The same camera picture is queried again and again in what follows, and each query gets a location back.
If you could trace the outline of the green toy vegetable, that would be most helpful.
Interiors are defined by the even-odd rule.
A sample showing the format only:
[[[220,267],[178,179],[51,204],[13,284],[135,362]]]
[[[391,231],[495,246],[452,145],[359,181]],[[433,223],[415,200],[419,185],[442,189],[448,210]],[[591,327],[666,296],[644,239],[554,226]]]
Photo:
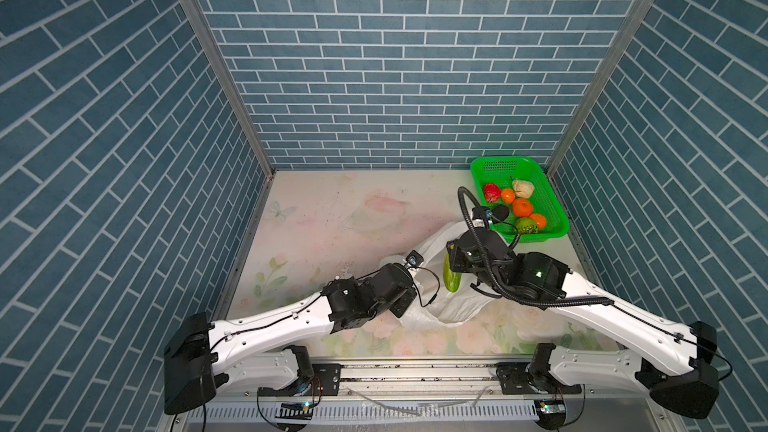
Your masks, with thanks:
[[[462,280],[462,273],[456,272],[452,269],[450,255],[446,254],[443,260],[443,283],[446,290],[449,293],[456,293],[459,291]]]

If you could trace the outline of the dark avocado toy fruit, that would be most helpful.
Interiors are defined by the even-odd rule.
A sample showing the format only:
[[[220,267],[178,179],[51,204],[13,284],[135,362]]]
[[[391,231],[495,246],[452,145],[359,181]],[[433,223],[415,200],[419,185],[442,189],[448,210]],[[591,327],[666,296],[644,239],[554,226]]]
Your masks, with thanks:
[[[505,223],[510,216],[510,209],[506,204],[497,204],[489,210],[490,220],[495,223]]]

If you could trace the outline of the white plastic bag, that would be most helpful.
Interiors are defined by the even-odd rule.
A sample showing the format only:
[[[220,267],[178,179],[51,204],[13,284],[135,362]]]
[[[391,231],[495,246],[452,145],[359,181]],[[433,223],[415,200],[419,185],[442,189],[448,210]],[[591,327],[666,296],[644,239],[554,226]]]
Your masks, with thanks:
[[[425,259],[423,267],[442,277],[444,261],[447,258],[446,244],[458,239],[467,231],[464,222],[451,222],[419,243],[415,250]],[[427,332],[460,327],[492,301],[491,297],[484,296],[470,287],[474,282],[472,278],[462,278],[458,291],[450,292],[443,282],[440,290],[437,290],[436,281],[428,271],[418,270],[412,275],[422,293],[425,306],[422,307],[416,298],[403,316],[398,318],[407,330]]]

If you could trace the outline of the red toy fruit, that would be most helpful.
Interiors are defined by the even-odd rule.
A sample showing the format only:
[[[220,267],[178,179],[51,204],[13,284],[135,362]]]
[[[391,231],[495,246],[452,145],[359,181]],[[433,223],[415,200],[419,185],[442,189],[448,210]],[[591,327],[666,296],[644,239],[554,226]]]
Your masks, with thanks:
[[[502,189],[495,183],[487,183],[482,187],[483,197],[488,204],[501,200]]]

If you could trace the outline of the green plastic basket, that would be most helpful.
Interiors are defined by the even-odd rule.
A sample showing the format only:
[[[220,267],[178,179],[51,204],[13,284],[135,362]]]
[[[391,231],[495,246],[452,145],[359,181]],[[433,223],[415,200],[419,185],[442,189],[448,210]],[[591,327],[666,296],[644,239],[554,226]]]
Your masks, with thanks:
[[[490,209],[491,228],[507,241],[545,242],[570,229],[541,167],[526,157],[482,157],[470,166],[480,203]]]

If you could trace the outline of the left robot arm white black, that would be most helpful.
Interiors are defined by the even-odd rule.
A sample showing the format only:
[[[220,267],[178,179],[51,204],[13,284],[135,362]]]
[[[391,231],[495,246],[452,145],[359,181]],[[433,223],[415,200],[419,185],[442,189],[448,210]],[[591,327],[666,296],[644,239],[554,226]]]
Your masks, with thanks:
[[[299,341],[357,329],[390,312],[401,317],[419,296],[413,275],[386,264],[361,278],[336,278],[293,304],[234,320],[185,318],[163,349],[164,412],[177,415],[235,385],[294,393],[313,378]]]

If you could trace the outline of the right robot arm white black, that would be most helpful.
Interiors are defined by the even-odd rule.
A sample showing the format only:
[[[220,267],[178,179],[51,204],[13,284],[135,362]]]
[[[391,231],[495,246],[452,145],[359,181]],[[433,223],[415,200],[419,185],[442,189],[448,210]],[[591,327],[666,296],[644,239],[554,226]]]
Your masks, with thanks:
[[[712,361],[717,333],[702,322],[681,324],[608,293],[541,252],[516,253],[496,232],[471,229],[446,245],[449,267],[475,276],[474,288],[520,305],[552,311],[622,345],[613,352],[585,352],[537,345],[526,368],[544,393],[602,385],[647,394],[680,416],[704,419],[719,397]]]

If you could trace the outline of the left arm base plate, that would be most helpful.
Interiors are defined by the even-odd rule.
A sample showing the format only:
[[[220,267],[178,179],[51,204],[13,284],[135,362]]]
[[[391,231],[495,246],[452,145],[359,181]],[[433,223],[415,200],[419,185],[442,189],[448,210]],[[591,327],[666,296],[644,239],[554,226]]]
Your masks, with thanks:
[[[319,388],[315,395],[337,396],[341,382],[342,365],[340,363],[314,363],[312,373],[300,372],[298,378],[282,389],[260,388],[260,396],[296,397],[312,395],[313,388]]]

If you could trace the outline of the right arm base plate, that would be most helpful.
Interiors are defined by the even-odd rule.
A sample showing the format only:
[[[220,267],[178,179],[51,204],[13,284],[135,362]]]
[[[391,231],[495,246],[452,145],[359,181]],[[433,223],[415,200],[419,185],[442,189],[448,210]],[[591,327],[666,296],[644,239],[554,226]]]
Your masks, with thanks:
[[[581,385],[563,385],[548,372],[531,373],[529,363],[501,362],[496,364],[495,376],[503,395],[570,395],[580,394]]]

